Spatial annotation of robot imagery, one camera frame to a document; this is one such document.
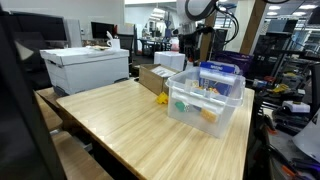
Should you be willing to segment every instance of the brown cardboard box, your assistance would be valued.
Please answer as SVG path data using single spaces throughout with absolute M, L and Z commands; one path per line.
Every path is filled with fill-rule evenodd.
M 156 95 L 159 95 L 162 92 L 165 92 L 169 95 L 169 88 L 165 84 L 168 77 L 161 77 L 151 71 L 158 66 L 162 66 L 173 72 L 179 72 L 161 64 L 141 64 L 139 70 L 139 82 Z

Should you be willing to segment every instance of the plastic storage container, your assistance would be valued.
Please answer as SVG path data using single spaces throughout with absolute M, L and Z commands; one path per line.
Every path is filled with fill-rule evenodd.
M 199 78 L 228 85 L 228 95 L 197 87 Z M 170 77 L 168 115 L 217 138 L 224 136 L 236 107 L 242 105 L 245 78 L 217 70 L 194 67 Z

